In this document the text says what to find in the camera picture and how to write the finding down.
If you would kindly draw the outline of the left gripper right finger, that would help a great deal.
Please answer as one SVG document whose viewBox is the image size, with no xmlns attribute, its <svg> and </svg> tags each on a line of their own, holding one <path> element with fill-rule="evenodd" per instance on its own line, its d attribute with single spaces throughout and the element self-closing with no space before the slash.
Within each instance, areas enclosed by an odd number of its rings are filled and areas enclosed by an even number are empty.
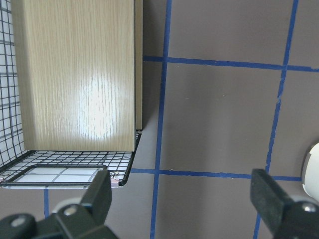
<svg viewBox="0 0 319 239">
<path fill-rule="evenodd" d="M 253 169 L 250 200 L 274 239 L 317 239 L 319 205 L 291 198 L 264 169 Z"/>
</svg>

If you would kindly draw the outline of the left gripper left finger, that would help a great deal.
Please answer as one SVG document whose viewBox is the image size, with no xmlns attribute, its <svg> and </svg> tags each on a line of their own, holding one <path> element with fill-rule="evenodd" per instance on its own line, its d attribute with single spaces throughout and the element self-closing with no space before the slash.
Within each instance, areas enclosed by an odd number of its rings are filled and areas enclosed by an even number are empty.
<svg viewBox="0 0 319 239">
<path fill-rule="evenodd" d="M 2 239 L 116 239 L 105 225 L 112 202 L 108 170 L 98 171 L 79 203 L 61 207 L 36 221 L 31 214 L 9 215 L 0 221 Z"/>
</svg>

